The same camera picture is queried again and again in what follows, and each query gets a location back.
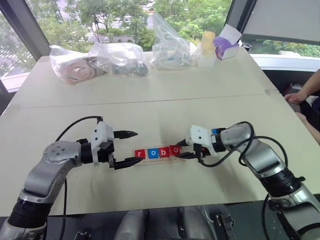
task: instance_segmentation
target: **clear plastic bag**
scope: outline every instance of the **clear plastic bag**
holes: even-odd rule
[[[99,68],[107,72],[112,70],[115,75],[143,77],[148,74],[144,51],[137,44],[95,43],[89,53],[99,57],[97,62]]]
[[[196,46],[180,37],[158,13],[153,15],[153,27],[156,39],[152,46],[151,64],[162,70],[183,70],[192,67]]]
[[[57,45],[51,46],[50,61],[54,73],[68,84],[76,84],[107,72],[98,67],[101,61],[97,56]]]

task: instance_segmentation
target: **white table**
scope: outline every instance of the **white table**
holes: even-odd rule
[[[122,87],[126,94],[114,93],[114,87]],[[320,192],[318,144],[242,49],[237,57],[218,62],[211,70],[153,70],[148,79],[105,76],[75,86],[60,83],[45,58],[36,64],[0,117],[0,189],[6,191],[0,216],[11,213],[43,149],[67,125],[88,115],[104,116],[115,130],[139,133],[116,139],[118,160],[132,156],[136,148],[175,144],[191,124],[220,128],[249,121],[257,134],[282,143],[290,170],[297,177],[305,176],[305,184],[313,193]],[[94,120],[82,122],[63,139],[89,138],[94,125]],[[271,145],[282,156],[278,147]],[[68,175],[67,213],[262,200],[266,191],[247,168],[238,164],[238,156],[235,153],[216,168],[205,168],[194,159],[121,170],[110,169],[107,164],[86,164]],[[63,190],[61,193],[52,215],[62,213]]]

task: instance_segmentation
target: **robotic arm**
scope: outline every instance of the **robotic arm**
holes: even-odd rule
[[[109,163],[110,168],[122,169],[140,162],[130,157],[117,162],[113,152],[114,139],[138,135],[133,131],[113,131],[99,120],[91,134],[91,142],[56,141],[43,152],[41,161],[26,178],[12,213],[0,230],[0,240],[39,240],[46,228],[46,220],[68,172],[82,164]]]
[[[320,203],[296,178],[273,149],[259,139],[268,137],[254,136],[253,128],[247,123],[238,123],[228,129],[210,131],[193,125],[185,140],[178,143],[181,147],[191,145],[193,152],[181,153],[180,158],[197,158],[206,167],[203,158],[216,156],[217,152],[235,151],[242,153],[242,159],[251,172],[259,179],[269,193],[271,202],[279,210],[278,217],[290,239],[316,239],[320,231]]]

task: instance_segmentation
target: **person's hand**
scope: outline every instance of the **person's hand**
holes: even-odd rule
[[[299,117],[299,119],[305,123],[307,121],[307,118],[305,115],[303,115],[301,112],[295,112],[295,114]]]
[[[293,104],[300,104],[303,101],[307,99],[307,94],[305,94],[303,91],[299,91],[297,93],[291,93],[284,96],[284,99],[287,102],[293,103]]]

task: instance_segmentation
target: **black cable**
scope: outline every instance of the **black cable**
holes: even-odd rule
[[[267,140],[270,140],[270,141],[274,142],[275,144],[277,144],[283,153],[285,165],[288,166],[288,156],[287,156],[287,153],[286,153],[284,147],[280,144],[280,142],[278,142],[277,140],[273,139],[272,137],[268,137],[268,136],[254,136],[254,137],[252,137],[252,140],[254,140],[254,139],[267,139]],[[226,160],[231,154],[233,154],[234,151],[236,151],[239,147],[241,147],[243,144],[245,144],[249,140],[250,140],[250,138],[243,140],[242,142],[237,144],[234,148],[232,148],[226,155],[224,155],[223,158],[221,158],[219,161],[217,161],[213,164],[206,164],[203,162],[203,159],[199,162],[200,162],[200,164],[202,164],[203,166],[205,166],[207,168],[216,167],[216,166],[222,164],[222,162],[224,160]]]
[[[249,136],[249,142],[248,145],[246,146],[246,148],[243,150],[243,152],[240,154],[239,158],[238,158],[238,162],[240,165],[246,167],[247,165],[245,163],[242,162],[242,158],[244,157],[244,155],[247,153],[248,149],[250,148],[252,141],[254,140],[253,137],[255,135],[255,131],[254,131],[254,127],[252,126],[252,124],[248,121],[241,121],[238,124],[247,124],[250,128],[250,136]]]
[[[73,123],[71,123],[55,140],[56,142],[59,141],[62,136],[70,129],[72,128],[74,125],[76,125],[77,123],[86,120],[86,119],[97,119],[97,121],[102,121],[103,118],[102,116],[85,116],[82,117],[80,119],[78,119],[77,121],[74,121]],[[61,227],[61,232],[60,232],[60,237],[59,240],[63,240],[64,238],[64,234],[65,234],[65,229],[66,229],[66,215],[67,215],[67,193],[68,193],[68,186],[67,186],[67,177],[65,177],[64,179],[64,200],[63,200],[63,216],[62,216],[62,227]]]
[[[68,186],[67,186],[67,177],[64,180],[64,201],[63,201],[63,216],[62,216],[62,227],[60,232],[59,240],[64,239],[65,229],[66,229],[66,215],[67,215],[67,194]]]
[[[83,121],[83,120],[86,120],[86,119],[97,119],[98,121],[102,121],[102,116],[85,116],[85,117],[82,117],[80,119],[78,119],[77,121],[74,121],[73,123],[71,123],[59,136],[58,138],[55,140],[56,142],[59,141],[62,136],[70,129],[72,128],[74,125],[76,125],[77,123]]]
[[[266,240],[270,240],[268,231],[267,231],[267,227],[266,227],[266,207],[267,207],[267,203],[268,203],[268,198],[269,198],[269,194],[266,195],[263,204],[262,204],[262,211],[261,211],[261,224],[262,224],[262,229],[263,229],[263,233],[265,236]]]

